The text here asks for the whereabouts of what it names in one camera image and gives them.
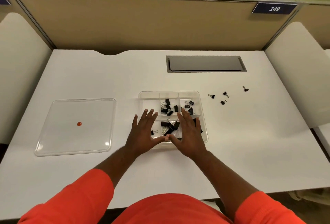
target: orange-red sweater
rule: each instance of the orange-red sweater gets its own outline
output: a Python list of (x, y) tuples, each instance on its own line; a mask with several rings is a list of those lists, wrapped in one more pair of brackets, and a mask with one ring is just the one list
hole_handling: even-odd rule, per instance
[[(24, 224), (97, 224), (113, 197), (110, 177), (92, 169), (44, 204), (28, 211), (19, 220)], [(201, 201), (182, 194), (161, 194), (129, 206), (113, 224), (149, 223), (232, 223)], [(237, 224), (303, 224), (291, 210), (263, 192), (249, 196), (238, 208)]]

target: person's left hand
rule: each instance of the person's left hand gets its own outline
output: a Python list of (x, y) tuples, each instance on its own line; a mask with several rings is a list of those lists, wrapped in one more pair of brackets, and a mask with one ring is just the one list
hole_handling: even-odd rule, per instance
[(157, 118), (158, 112), (152, 114), (153, 109), (151, 109), (150, 112), (147, 113), (148, 110), (145, 109), (139, 123), (137, 123), (138, 116), (134, 116), (132, 130), (129, 133), (125, 144), (125, 148), (132, 152), (136, 157), (149, 151), (157, 144), (163, 141), (168, 141), (166, 136), (160, 136), (154, 139), (151, 137), (151, 127)]

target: brown fabric panel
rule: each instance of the brown fabric panel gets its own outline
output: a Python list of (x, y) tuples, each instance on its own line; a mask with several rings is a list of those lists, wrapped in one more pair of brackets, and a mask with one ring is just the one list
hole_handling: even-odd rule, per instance
[(291, 22), (303, 23), (323, 49), (330, 49), (330, 6), (304, 6)]
[(22, 0), (59, 49), (261, 50), (288, 15), (251, 14), (255, 2)]
[(8, 13), (18, 13), (23, 16), (23, 18), (30, 24), (30, 26), (36, 31), (36, 33), (43, 39), (43, 41), (53, 49), (52, 46), (48, 43), (48, 41), (43, 37), (42, 33), (39, 29), (34, 25), (34, 23), (30, 20), (24, 10), (19, 6), (19, 4), (15, 0), (9, 0), (11, 5), (0, 5), (0, 22), (6, 17)]

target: plastic lid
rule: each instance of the plastic lid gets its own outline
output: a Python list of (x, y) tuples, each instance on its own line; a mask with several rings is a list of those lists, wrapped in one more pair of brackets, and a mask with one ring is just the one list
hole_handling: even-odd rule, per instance
[(109, 151), (115, 110), (115, 99), (54, 101), (43, 124), (35, 155)]

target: plastic container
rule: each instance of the plastic container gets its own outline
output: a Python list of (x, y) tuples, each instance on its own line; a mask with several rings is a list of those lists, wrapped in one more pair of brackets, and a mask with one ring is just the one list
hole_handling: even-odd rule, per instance
[(43, 124), (35, 155), (109, 151), (115, 111), (115, 99), (54, 101)]
[[(190, 105), (191, 108), (194, 110), (194, 114), (192, 118), (199, 117), (201, 128), (202, 128), (202, 138), (204, 142), (208, 141), (208, 134), (204, 120), (204, 113), (202, 109), (202, 103), (200, 95), (197, 91), (152, 91), (152, 92), (140, 92), (139, 93), (139, 109), (138, 109), (138, 116), (141, 117), (143, 114), (144, 109), (154, 109), (154, 112), (158, 112), (158, 116), (151, 128), (151, 130), (158, 131), (152, 137), (157, 138), (164, 134), (163, 127), (161, 126), (162, 121), (169, 121), (174, 123), (178, 121), (179, 118), (177, 113), (174, 112), (171, 116), (168, 116), (161, 112), (161, 105), (165, 103), (165, 100), (170, 100), (171, 110), (174, 111), (174, 105), (177, 105), (179, 108), (179, 112), (181, 112), (181, 107), (184, 108), (186, 103), (189, 101), (193, 101), (194, 105)], [(178, 130), (172, 133), (177, 138), (182, 138), (182, 129), (181, 125), (179, 126)], [(162, 142), (156, 145), (154, 148), (176, 148), (172, 142)]]

